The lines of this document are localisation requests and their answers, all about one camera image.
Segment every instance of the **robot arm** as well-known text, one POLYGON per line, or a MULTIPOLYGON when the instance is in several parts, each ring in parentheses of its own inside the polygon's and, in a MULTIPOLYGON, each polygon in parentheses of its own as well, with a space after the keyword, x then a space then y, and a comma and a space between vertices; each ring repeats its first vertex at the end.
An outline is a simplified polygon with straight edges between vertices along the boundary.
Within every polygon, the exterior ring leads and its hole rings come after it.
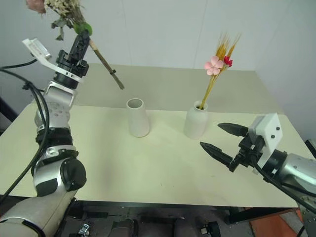
MULTIPOLYGON (((59 52, 57 66, 47 61, 50 54, 37 39, 23 41, 43 65, 56 71, 44 95, 49 108, 49 135, 42 156, 32 167, 37 197, 17 203, 1 217, 0 236, 53 236, 77 190, 86 182, 68 120, 75 89, 89 68, 83 60, 89 40, 87 31, 78 35, 69 54, 59 52)), ((39 111, 35 123, 36 142, 40 144, 44 125, 39 111)))
POLYGON ((258 117, 249 128, 232 123, 218 126, 243 137, 238 154, 232 158, 221 149, 200 142, 204 150, 231 172, 239 164, 253 167, 254 173, 260 173, 265 181, 297 201, 307 233, 316 236, 316 160, 276 150, 282 138, 277 114, 258 117))

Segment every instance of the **white ceramic vase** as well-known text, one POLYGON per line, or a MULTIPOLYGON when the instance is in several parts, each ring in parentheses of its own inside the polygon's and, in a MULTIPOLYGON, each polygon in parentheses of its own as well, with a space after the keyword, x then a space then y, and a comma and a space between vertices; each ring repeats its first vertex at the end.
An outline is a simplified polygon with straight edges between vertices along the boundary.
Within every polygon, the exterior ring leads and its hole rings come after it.
POLYGON ((207 104, 202 110, 199 109, 201 101, 196 101, 194 106, 187 112, 184 124, 184 134, 191 139, 200 138, 205 132, 208 122, 207 104))
POLYGON ((126 103, 126 108, 130 134, 135 137, 146 136, 150 127, 144 101, 138 98, 130 99, 126 103))

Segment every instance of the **black cable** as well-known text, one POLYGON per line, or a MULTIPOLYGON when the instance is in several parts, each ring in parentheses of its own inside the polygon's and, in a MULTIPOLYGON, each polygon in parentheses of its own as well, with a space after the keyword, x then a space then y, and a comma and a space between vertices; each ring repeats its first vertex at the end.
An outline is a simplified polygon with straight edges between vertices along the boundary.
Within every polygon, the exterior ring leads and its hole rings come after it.
POLYGON ((288 187, 288 188, 294 189, 294 190, 299 191, 299 192, 301 192, 301 193, 303 193, 303 194, 306 194, 306 195, 309 195, 309 196, 311 196, 311 197, 316 198, 316 194, 311 193, 311 192, 308 192, 307 190, 301 189, 301 188, 296 187, 296 186, 294 186, 294 185, 291 185, 291 184, 288 184, 288 183, 281 183, 281 185, 282 185, 282 186, 286 186, 286 187, 288 187))
POLYGON ((305 226, 302 226, 300 231, 297 233, 297 236, 296 237, 301 237, 303 231, 305 230, 305 226))
POLYGON ((249 153, 250 154, 250 158, 251 158, 251 162, 254 165, 254 167, 257 169, 257 171, 265 178, 265 180, 268 183, 273 184, 274 186, 276 186, 278 189, 280 189, 282 192, 284 192, 286 195, 288 195, 290 198, 294 199, 296 202, 298 202, 299 204, 301 204, 302 206, 304 206, 305 208, 307 208, 308 210, 310 210, 313 213, 316 213, 316 208, 313 208, 311 205, 309 205, 308 203, 304 202, 303 200, 301 200, 299 197, 297 197, 296 195, 294 195, 293 193, 291 193, 289 190, 287 190, 286 188, 284 188, 281 183, 279 183, 278 181, 274 180, 272 177, 270 177, 266 172, 264 172, 258 165, 257 163, 257 156, 255 154, 249 153))
POLYGON ((30 163, 26 166, 26 168, 23 170, 23 172, 20 174, 20 176, 13 182, 13 184, 8 188, 8 190, 3 194, 3 196, 1 197, 0 199, 0 205, 3 203, 3 201, 9 196, 9 194, 11 193, 11 191, 16 187, 16 185, 22 180, 22 178, 25 176, 25 174, 31 169, 31 167, 33 165, 36 164, 36 162, 39 160, 40 158, 40 155, 41 155, 41 152, 42 150, 44 149, 44 147, 46 146, 47 144, 47 137, 48 137, 48 133, 49 133, 49 110, 48 110, 48 106, 47 106, 47 103, 43 97, 43 95, 40 93, 40 91, 36 88, 36 86, 34 86, 29 80, 25 79, 24 77, 16 74, 16 73, 13 73, 11 71, 8 71, 6 69, 3 69, 3 68, 0 68, 0 71, 1 72, 4 72, 4 73, 7 73, 7 74, 10 74, 12 76, 15 76, 16 78, 19 78, 20 80, 22 80, 25 85, 23 87, 23 89, 29 89, 32 94, 34 95, 34 98, 35 98, 35 101, 37 103, 37 106, 38 106, 38 109, 39 109, 39 112, 40 112, 40 115, 41 115, 41 118, 42 118, 42 121, 44 122, 45 121, 45 124, 44 124, 44 136, 43 136, 43 140, 41 141, 40 145, 39 145, 39 148, 38 150, 36 151, 34 157, 32 158, 32 160, 30 161, 30 163), (43 104, 43 107, 44 107, 44 110, 45 110, 45 118, 44 118, 44 115, 43 115, 43 112, 42 112, 42 107, 40 105, 40 101, 38 100, 38 97, 40 98, 42 104, 43 104))
POLYGON ((4 67, 2 67, 2 68, 3 68, 3 69, 20 68, 20 67, 24 67, 24 66, 31 65, 31 64, 35 63, 36 61, 37 61, 37 59, 33 59, 32 61, 27 62, 27 63, 16 64, 16 65, 10 65, 10 66, 4 66, 4 67))

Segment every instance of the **tabletop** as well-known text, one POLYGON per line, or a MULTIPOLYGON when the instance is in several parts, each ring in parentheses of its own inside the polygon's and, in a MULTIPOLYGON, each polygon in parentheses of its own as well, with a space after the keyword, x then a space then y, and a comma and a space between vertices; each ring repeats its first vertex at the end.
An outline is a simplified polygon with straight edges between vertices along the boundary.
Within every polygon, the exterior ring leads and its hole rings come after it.
MULTIPOLYGON (((36 152, 36 106, 28 105, 0 137, 0 193, 12 184, 36 152)), ((186 112, 148 110, 150 133, 135 138, 128 132, 127 112, 120 108, 73 106, 70 126, 87 183, 79 200, 170 203, 213 206, 297 207, 294 200, 263 181, 252 168, 231 173, 210 157, 199 141, 235 156, 240 137, 217 127, 221 122, 249 126, 258 114, 210 113, 205 134, 191 140, 183 134, 186 112)), ((278 149, 311 157, 285 115, 279 115, 283 139, 278 149)), ((36 192, 28 173, 12 195, 36 192)))

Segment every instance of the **beige table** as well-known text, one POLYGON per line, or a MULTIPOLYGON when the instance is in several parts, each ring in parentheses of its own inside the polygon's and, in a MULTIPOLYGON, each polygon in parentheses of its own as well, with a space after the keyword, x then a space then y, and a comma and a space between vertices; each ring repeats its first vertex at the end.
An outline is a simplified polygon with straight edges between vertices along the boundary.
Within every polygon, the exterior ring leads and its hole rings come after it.
MULTIPOLYGON (((38 148, 29 105, 0 137, 0 193, 4 193, 38 148)), ((70 126, 74 145, 87 172, 76 198, 141 203, 214 206, 296 207, 295 201, 239 166, 231 173, 210 157, 199 141, 212 143, 235 156, 240 138, 217 127, 220 122, 249 126, 256 114, 210 113, 204 136, 184 136, 185 112, 148 111, 151 132, 144 138, 128 133, 125 109, 73 106, 70 126)), ((312 155, 289 122, 280 115, 284 137, 278 149, 303 157, 312 155)), ((11 193, 36 195, 30 173, 11 193)))

